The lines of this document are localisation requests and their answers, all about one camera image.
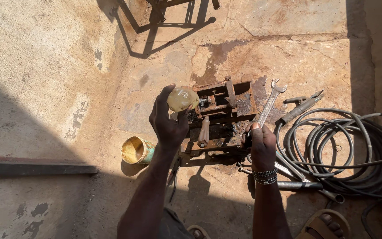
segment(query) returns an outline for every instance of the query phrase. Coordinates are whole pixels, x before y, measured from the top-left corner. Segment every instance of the plastic bottle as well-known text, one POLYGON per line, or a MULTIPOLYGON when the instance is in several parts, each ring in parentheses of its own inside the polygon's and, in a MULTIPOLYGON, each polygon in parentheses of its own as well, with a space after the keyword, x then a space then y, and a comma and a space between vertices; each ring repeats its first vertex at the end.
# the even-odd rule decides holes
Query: plastic bottle
POLYGON ((194 109, 199 103, 199 97, 190 89, 175 88, 167 97, 167 103, 172 111, 183 111, 190 104, 193 104, 191 109, 194 109))

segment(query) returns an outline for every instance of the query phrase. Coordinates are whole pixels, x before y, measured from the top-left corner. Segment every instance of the chain bracelet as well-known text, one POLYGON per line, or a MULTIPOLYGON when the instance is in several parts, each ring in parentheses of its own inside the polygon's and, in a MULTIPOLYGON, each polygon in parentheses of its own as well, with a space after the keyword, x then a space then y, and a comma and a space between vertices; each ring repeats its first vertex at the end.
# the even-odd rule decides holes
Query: chain bracelet
POLYGON ((275 175, 273 178, 270 178, 270 179, 267 179, 267 180, 260 180, 260 179, 257 179, 257 178, 254 178, 254 180, 260 184, 263 184, 263 185, 268 185, 268 184, 271 184, 273 182, 275 182, 277 180, 278 176, 275 175))
POLYGON ((253 176, 255 177, 268 177, 271 176, 274 173, 278 172, 278 169, 275 168, 274 170, 271 171, 264 171, 264 172, 256 172, 256 171, 251 171, 253 173, 253 176))

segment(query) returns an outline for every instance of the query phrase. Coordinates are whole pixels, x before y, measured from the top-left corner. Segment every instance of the coiled cable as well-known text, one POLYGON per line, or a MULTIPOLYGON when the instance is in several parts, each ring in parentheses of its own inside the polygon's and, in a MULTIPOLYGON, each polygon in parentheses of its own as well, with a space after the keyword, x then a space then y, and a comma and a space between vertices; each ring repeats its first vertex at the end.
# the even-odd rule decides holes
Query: coiled cable
POLYGON ((282 150, 283 148, 279 140, 279 132, 283 126, 283 123, 280 121, 275 128, 275 134, 277 147, 284 159, 300 172, 312 175, 318 179, 328 190, 347 196, 363 195, 379 199, 373 205, 368 206, 362 216, 365 230, 371 238, 375 238, 374 233, 366 222, 366 215, 375 205, 382 201, 382 126, 368 119, 372 117, 382 117, 382 113, 360 116, 353 112, 335 108, 318 108, 307 111, 294 122, 293 126, 286 133, 284 138, 285 151, 282 150), (335 113, 345 118, 308 118, 303 120, 304 117, 316 112, 335 113), (296 130, 302 125, 313 125, 314 123, 317 126, 309 133, 305 143, 306 159, 301 154, 296 130), (338 132, 343 133, 347 138, 349 155, 344 166, 325 165, 322 160, 322 151, 326 143, 338 132), (354 156, 354 143, 351 133, 360 133, 363 136, 366 146, 366 158, 363 164, 350 166, 354 156), (332 168, 338 169, 336 171, 328 170, 332 168), (360 170, 349 177, 336 177, 346 168, 360 168, 360 170))

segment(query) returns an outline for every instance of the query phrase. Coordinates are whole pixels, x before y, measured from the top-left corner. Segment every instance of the person's right hand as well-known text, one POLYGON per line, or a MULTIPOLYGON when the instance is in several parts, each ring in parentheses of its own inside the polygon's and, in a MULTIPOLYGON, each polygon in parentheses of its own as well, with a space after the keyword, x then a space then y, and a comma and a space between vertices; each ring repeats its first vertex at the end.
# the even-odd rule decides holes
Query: person's right hand
POLYGON ((275 168, 276 137, 266 125, 260 128, 257 122, 247 125, 241 136, 241 148, 244 148, 247 132, 251 129, 252 145, 250 147, 251 169, 256 172, 271 171, 275 168))
POLYGON ((176 153, 189 130, 188 112, 191 110, 192 104, 187 109, 178 112, 178 120, 170 119, 167 97, 174 88, 175 84, 170 84, 162 89, 154 102, 153 111, 148 120, 157 135, 157 146, 164 152, 176 153))

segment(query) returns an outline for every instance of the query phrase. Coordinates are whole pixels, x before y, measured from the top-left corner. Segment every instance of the spanner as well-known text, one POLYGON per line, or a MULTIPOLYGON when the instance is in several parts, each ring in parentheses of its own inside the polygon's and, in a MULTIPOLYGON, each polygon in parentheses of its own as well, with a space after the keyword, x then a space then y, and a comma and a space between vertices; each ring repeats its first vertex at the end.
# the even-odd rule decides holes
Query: spanner
MULTIPOLYGON (((259 120, 257 121, 260 125, 260 127, 263 127, 263 124, 265 124, 266 119, 268 118, 269 112, 273 107, 273 104, 275 103, 276 97, 280 93, 284 93, 287 90, 288 84, 286 84, 284 87, 279 87, 276 85, 276 83, 279 81, 279 79, 274 79, 271 83, 272 92, 271 95, 268 98, 268 101, 266 101, 266 105, 262 110, 262 113, 260 114, 259 120)), ((245 147, 251 147, 251 130, 247 133, 247 138, 245 140, 245 147)))

